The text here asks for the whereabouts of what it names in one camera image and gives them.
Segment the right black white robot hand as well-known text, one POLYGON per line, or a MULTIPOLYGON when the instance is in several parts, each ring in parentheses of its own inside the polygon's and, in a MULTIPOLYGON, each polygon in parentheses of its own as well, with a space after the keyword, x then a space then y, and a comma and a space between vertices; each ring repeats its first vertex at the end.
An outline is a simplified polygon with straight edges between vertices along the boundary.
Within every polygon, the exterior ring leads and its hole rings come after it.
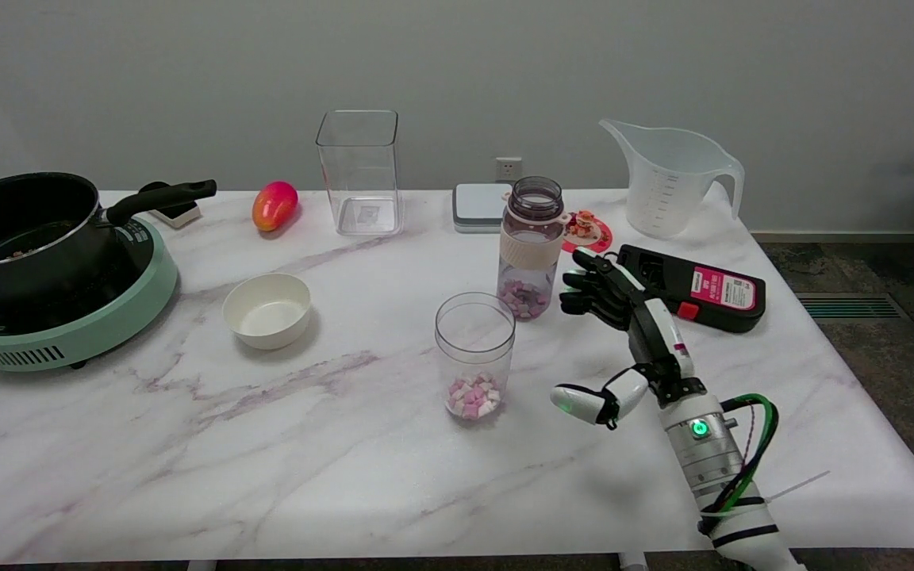
POLYGON ((562 383, 549 399, 556 408, 591 425, 610 430, 648 393, 660 404, 705 393, 693 359, 663 300, 648 292, 613 255, 587 248, 572 253, 576 268, 563 274, 566 289, 559 295, 563 313, 590 314, 614 330, 627 333, 634 364, 613 374, 601 389, 562 383))

